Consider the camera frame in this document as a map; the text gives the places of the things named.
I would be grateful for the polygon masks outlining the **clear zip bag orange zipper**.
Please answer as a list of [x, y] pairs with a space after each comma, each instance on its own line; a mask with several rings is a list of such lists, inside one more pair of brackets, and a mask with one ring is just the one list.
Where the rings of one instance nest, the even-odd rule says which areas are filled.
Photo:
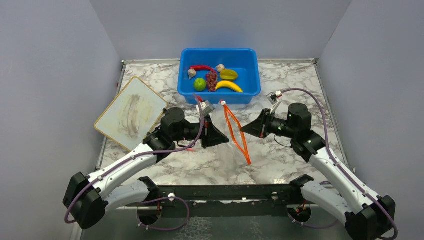
[[[244, 148], [241, 132], [234, 119], [229, 116], [232, 131], [236, 141], [231, 137], [231, 131], [225, 118], [225, 109], [218, 103], [214, 106], [214, 111], [210, 114], [213, 124], [218, 130], [224, 133], [228, 139], [228, 143], [220, 144], [202, 151], [202, 158], [206, 165], [216, 169], [227, 169], [234, 171], [238, 168], [248, 166], [244, 154], [239, 150], [237, 144]], [[262, 109], [268, 108], [269, 104], [262, 101], [253, 100], [250, 104], [233, 104], [228, 106], [238, 119], [242, 126], [255, 120]], [[272, 139], [259, 139], [251, 135], [245, 134], [246, 143], [251, 160], [250, 168], [268, 168], [279, 164], [281, 157], [278, 155], [278, 145]]]

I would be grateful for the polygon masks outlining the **purple grape bunch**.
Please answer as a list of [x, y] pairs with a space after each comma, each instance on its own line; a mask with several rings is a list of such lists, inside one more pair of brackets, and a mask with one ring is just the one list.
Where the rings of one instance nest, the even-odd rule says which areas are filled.
[[214, 71], [210, 71], [205, 75], [206, 87], [209, 92], [215, 92], [218, 84], [218, 75]]

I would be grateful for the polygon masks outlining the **yellow green starfruit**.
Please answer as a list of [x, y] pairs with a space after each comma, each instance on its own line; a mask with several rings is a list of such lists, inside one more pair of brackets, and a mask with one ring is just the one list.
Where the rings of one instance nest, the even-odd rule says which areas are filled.
[[239, 75], [236, 71], [231, 70], [231, 69], [223, 69], [220, 73], [219, 73], [219, 77], [224, 80], [224, 81], [235, 81]]

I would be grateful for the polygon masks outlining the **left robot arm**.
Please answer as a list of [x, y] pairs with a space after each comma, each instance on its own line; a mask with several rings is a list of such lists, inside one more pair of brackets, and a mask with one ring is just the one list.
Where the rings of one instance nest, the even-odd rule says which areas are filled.
[[167, 109], [159, 127], [123, 158], [88, 175], [78, 172], [72, 176], [63, 198], [67, 208], [65, 222], [77, 223], [86, 230], [108, 211], [136, 202], [147, 206], [155, 203], [159, 190], [149, 177], [141, 177], [129, 185], [123, 183], [169, 155], [192, 148], [197, 141], [203, 148], [228, 143], [229, 138], [213, 125], [209, 113], [206, 109], [198, 123], [191, 123], [181, 108]]

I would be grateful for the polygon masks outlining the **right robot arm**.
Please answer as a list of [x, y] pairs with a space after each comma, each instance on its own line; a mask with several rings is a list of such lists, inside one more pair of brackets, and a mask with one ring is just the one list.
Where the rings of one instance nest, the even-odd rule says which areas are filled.
[[302, 176], [290, 182], [288, 196], [292, 202], [300, 204], [306, 200], [318, 205], [343, 224], [353, 240], [376, 240], [393, 230], [394, 200], [388, 195], [381, 196], [360, 181], [311, 129], [311, 122], [312, 114], [307, 106], [293, 103], [288, 107], [286, 119], [276, 117], [265, 108], [241, 131], [261, 139], [270, 134], [289, 138], [291, 149], [338, 191], [335, 194], [312, 177]]

